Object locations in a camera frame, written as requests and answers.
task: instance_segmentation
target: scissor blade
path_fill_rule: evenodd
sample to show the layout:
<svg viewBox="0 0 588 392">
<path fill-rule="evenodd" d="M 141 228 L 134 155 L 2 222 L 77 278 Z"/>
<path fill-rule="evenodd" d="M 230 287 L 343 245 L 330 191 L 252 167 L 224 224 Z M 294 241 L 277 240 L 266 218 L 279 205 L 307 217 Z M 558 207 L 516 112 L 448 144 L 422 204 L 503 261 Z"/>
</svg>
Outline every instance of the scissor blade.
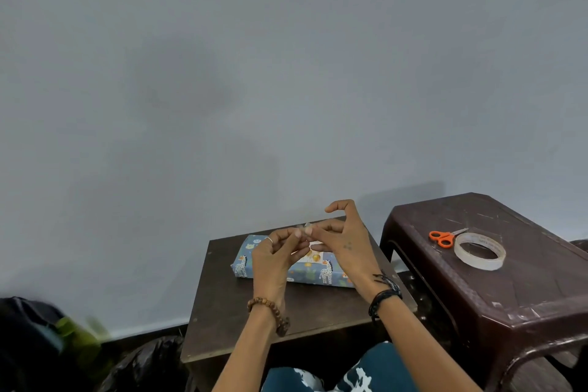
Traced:
<svg viewBox="0 0 588 392">
<path fill-rule="evenodd" d="M 469 229 L 469 228 L 464 228 L 463 230 L 454 231 L 454 232 L 452 232 L 452 234 L 453 234 L 454 236 L 456 236 L 456 235 L 458 235 L 458 234 L 461 234 L 462 232 L 466 232 L 468 229 Z"/>
</svg>

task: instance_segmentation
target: gray wall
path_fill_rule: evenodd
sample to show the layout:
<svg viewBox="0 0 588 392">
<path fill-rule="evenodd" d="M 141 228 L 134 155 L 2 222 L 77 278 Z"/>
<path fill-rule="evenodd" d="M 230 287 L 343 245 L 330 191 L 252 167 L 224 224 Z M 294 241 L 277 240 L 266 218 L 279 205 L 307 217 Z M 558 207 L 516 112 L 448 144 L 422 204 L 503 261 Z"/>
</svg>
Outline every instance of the gray wall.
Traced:
<svg viewBox="0 0 588 392">
<path fill-rule="evenodd" d="M 0 0 L 0 292 L 186 322 L 208 240 L 487 193 L 588 237 L 587 0 Z"/>
</svg>

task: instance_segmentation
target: tape roll core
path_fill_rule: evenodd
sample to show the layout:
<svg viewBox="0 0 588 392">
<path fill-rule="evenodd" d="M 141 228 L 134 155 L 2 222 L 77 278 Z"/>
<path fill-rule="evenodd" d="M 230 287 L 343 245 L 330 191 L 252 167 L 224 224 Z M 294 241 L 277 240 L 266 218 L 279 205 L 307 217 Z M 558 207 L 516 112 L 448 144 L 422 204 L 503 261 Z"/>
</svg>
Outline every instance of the tape roll core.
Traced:
<svg viewBox="0 0 588 392">
<path fill-rule="evenodd" d="M 476 243 L 486 247 L 496 254 L 497 258 L 484 259 L 470 254 L 462 248 L 462 244 L 464 243 Z M 453 251 L 462 262 L 467 263 L 471 267 L 486 271 L 494 271 L 502 267 L 504 258 L 506 257 L 506 250 L 501 244 L 494 239 L 481 234 L 476 234 L 475 232 L 464 232 L 463 234 L 458 235 L 453 243 Z"/>
</svg>

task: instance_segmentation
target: teal shorts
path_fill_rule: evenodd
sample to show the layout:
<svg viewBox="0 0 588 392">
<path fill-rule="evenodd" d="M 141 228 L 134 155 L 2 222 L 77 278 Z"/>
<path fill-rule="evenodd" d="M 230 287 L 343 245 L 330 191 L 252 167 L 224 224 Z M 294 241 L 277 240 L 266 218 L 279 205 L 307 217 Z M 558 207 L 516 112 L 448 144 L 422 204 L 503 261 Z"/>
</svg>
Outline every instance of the teal shorts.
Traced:
<svg viewBox="0 0 588 392">
<path fill-rule="evenodd" d="M 335 392 L 417 392 L 393 344 L 380 343 L 370 350 L 337 383 Z M 270 369 L 262 392 L 325 392 L 323 382 L 306 370 Z"/>
</svg>

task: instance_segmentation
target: gift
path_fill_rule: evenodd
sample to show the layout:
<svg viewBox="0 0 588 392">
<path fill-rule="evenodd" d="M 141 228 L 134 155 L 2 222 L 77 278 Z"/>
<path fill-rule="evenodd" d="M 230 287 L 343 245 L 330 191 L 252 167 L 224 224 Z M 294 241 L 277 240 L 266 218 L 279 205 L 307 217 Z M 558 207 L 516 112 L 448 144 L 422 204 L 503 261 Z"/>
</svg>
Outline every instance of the gift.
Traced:
<svg viewBox="0 0 588 392">
<path fill-rule="evenodd" d="M 251 252 L 267 236 L 249 234 L 231 264 L 236 277 L 249 277 L 253 279 L 254 270 Z M 288 270 L 286 277 L 288 282 L 300 282 L 303 284 L 333 285 L 335 287 L 353 287 L 353 284 L 337 263 L 333 253 L 311 250 Z"/>
</svg>

